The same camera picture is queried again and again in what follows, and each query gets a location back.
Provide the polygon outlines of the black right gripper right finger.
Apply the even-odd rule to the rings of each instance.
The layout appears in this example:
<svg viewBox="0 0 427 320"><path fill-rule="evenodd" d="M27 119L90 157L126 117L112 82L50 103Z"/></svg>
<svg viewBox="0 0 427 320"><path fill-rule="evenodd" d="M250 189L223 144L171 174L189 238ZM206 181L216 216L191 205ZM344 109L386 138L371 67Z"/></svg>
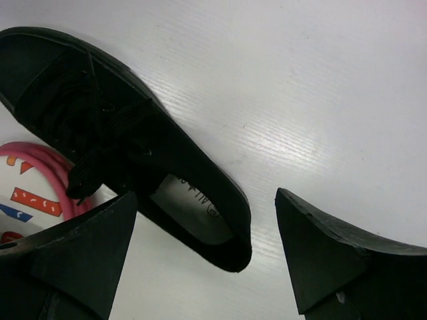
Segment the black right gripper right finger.
<svg viewBox="0 0 427 320"><path fill-rule="evenodd" d="M287 189L275 205L305 319L426 318L426 248L367 232Z"/></svg>

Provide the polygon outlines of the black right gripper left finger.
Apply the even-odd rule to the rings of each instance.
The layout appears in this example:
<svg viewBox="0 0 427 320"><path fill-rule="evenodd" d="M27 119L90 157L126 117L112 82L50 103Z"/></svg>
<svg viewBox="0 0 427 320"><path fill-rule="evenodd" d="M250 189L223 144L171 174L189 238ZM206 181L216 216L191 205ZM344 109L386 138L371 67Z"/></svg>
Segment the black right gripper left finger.
<svg viewBox="0 0 427 320"><path fill-rule="evenodd" d="M135 225L129 192L1 245L2 319L108 319Z"/></svg>

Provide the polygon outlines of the pink sandal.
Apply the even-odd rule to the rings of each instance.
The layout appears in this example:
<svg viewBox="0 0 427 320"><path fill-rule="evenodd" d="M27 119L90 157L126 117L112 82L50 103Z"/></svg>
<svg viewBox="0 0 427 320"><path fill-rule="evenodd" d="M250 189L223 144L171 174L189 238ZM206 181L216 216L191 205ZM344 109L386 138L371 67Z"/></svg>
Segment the pink sandal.
<svg viewBox="0 0 427 320"><path fill-rule="evenodd" d="M67 196L73 165L56 151L36 143L1 146L1 244L38 233L91 210Z"/></svg>

